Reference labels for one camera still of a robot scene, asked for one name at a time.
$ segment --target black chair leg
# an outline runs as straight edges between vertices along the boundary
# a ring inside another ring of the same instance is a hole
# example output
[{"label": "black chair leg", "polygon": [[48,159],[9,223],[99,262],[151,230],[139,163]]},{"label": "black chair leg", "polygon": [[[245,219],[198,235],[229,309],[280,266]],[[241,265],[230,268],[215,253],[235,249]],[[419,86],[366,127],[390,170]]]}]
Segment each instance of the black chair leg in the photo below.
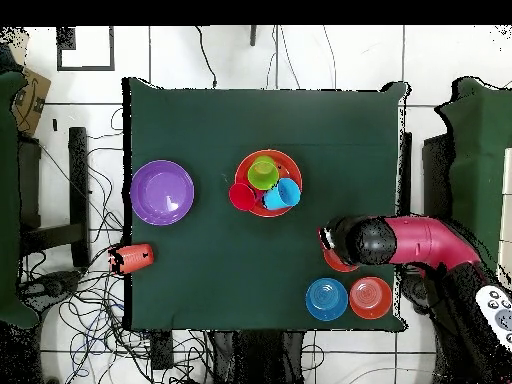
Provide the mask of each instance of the black chair leg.
[{"label": "black chair leg", "polygon": [[251,46],[254,47],[256,45],[256,27],[258,25],[251,25]]}]

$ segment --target red cup on its side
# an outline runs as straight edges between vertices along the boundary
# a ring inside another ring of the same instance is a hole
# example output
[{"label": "red cup on its side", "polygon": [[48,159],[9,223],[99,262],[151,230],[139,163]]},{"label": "red cup on its side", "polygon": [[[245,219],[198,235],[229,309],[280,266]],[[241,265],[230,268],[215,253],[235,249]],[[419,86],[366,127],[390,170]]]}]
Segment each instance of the red cup on its side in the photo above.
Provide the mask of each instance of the red cup on its side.
[{"label": "red cup on its side", "polygon": [[363,277],[350,289],[350,307],[364,319],[378,319],[384,316],[393,303],[391,287],[380,278]]},{"label": "red cup on its side", "polygon": [[108,253],[110,271],[118,275],[137,271],[151,265],[154,261],[153,250],[149,244],[111,248]]},{"label": "red cup on its side", "polygon": [[235,183],[229,189],[229,200],[235,208],[250,211],[263,197],[264,192],[250,187],[248,184]]}]

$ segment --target purple bowl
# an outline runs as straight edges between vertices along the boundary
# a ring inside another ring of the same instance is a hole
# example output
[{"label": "purple bowl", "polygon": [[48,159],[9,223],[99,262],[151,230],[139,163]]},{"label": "purple bowl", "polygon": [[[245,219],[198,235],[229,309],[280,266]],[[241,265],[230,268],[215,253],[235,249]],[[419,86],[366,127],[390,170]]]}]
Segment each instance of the purple bowl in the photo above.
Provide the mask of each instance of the purple bowl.
[{"label": "purple bowl", "polygon": [[194,201],[194,183],[181,166],[167,160],[149,162],[135,173],[130,188],[133,211],[152,225],[174,224]]}]

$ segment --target dark green tablecloth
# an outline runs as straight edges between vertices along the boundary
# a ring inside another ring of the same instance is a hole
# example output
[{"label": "dark green tablecloth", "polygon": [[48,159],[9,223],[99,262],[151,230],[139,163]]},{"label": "dark green tablecloth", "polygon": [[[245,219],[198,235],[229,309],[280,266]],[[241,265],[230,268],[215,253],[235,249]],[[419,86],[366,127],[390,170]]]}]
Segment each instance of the dark green tablecloth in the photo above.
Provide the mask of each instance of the dark green tablecloth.
[{"label": "dark green tablecloth", "polygon": [[[132,243],[155,251],[155,263],[132,274],[133,328],[403,329],[391,311],[365,321],[350,307],[335,321],[317,321],[305,293],[320,277],[340,280],[347,291],[365,275],[393,284],[391,266],[333,271],[316,229],[337,214],[394,213],[405,84],[334,92],[159,90],[128,82],[131,171],[171,160],[195,185],[194,204],[176,224],[155,227],[132,215]],[[238,164],[265,148],[291,156],[303,177],[299,205],[271,219],[237,211],[228,199]],[[125,174],[129,181],[130,169]]]},{"label": "dark green tablecloth", "polygon": [[475,247],[494,271],[505,149],[512,147],[512,90],[489,88],[469,77],[456,81],[455,88],[454,98],[439,107],[455,143],[456,156],[450,168],[453,218],[483,244]]}]

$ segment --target blue cup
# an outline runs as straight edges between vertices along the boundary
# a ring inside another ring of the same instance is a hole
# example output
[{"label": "blue cup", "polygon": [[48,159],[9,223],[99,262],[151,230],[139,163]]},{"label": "blue cup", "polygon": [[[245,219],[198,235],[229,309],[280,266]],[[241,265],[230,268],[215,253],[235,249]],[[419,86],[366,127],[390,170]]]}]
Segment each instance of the blue cup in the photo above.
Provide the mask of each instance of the blue cup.
[{"label": "blue cup", "polygon": [[295,206],[300,200],[300,188],[291,178],[281,178],[263,195],[263,204],[269,211]]},{"label": "blue cup", "polygon": [[348,293],[343,284],[333,278],[320,278],[306,293],[306,307],[320,321],[339,318],[348,305]]}]

